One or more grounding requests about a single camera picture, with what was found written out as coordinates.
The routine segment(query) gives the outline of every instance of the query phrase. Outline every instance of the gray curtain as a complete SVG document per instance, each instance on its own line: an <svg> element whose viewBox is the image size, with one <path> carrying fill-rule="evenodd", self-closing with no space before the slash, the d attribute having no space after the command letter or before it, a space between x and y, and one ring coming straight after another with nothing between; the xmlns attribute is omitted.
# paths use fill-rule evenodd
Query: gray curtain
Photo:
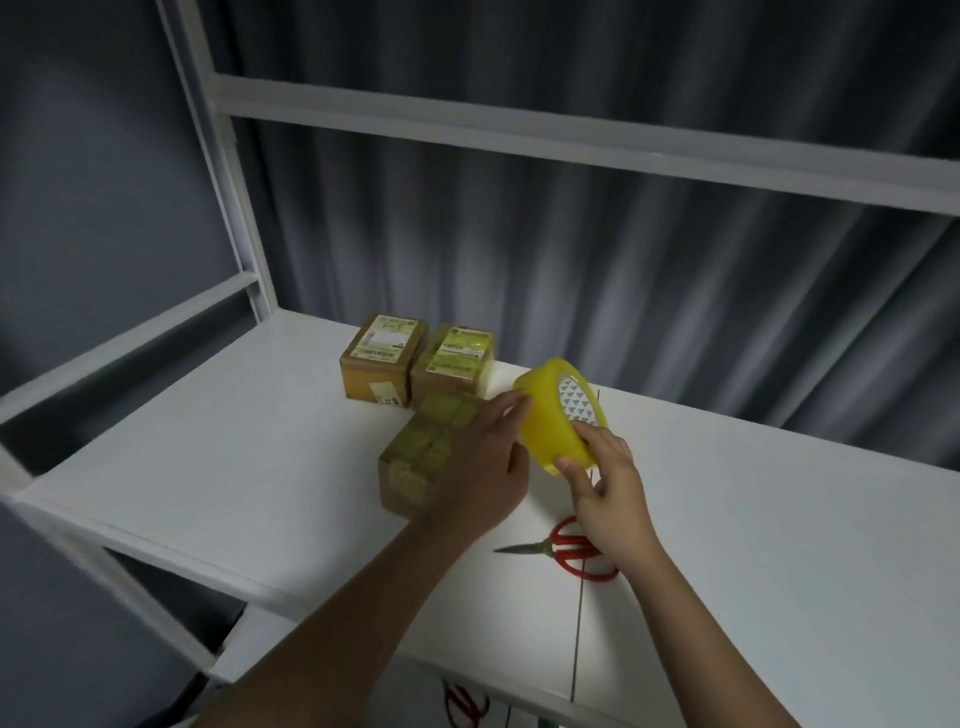
<svg viewBox="0 0 960 728"><path fill-rule="evenodd" d="M220 70L949 158L960 10L876 0L208 2ZM281 303L960 467L953 218L250 124Z"/></svg>

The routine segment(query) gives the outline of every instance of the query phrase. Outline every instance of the small cardboard box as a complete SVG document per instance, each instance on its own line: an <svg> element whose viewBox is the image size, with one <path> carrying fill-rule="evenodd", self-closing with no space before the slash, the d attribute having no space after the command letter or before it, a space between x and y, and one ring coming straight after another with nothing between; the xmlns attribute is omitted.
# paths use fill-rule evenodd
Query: small cardboard box
<svg viewBox="0 0 960 728"><path fill-rule="evenodd" d="M407 406L410 366L425 334L425 321L374 313L340 357L347 397Z"/></svg>
<svg viewBox="0 0 960 728"><path fill-rule="evenodd" d="M420 404L377 463L384 508L412 519L430 502L454 436L482 404L480 398L459 390L433 393Z"/></svg>
<svg viewBox="0 0 960 728"><path fill-rule="evenodd" d="M492 331L441 325L410 371L414 408L431 392L460 390L484 398L493 365L493 343Z"/></svg>

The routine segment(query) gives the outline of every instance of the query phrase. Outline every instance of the white shelving unit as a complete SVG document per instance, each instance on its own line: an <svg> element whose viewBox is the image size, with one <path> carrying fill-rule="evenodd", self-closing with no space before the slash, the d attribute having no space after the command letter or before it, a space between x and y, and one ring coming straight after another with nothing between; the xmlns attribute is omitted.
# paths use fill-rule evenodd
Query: white shelving unit
<svg viewBox="0 0 960 728"><path fill-rule="evenodd" d="M277 307L231 115L960 212L957 162L225 76L196 3L158 6L239 271L7 394L0 422L229 296L248 295L258 326L36 481L0 449L0 490L205 672L216 656L105 547L302 619L401 527L375 460L409 416L343 397L355 328ZM493 390L522 371L498 363ZM602 402L668 549L801 724L960 724L960 474L615 390ZM623 585L492 553L569 512L537 472L401 652L565 725L681 725Z"/></svg>

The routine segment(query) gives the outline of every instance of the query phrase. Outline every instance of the scissor blade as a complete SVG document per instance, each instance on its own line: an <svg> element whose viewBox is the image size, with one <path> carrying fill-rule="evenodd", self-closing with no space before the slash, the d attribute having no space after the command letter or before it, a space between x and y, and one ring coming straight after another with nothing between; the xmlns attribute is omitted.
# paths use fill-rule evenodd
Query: scissor blade
<svg viewBox="0 0 960 728"><path fill-rule="evenodd" d="M504 546L503 548L495 548L493 553L518 553L518 554L530 554L530 553L543 553L543 544L519 544L517 546Z"/></svg>

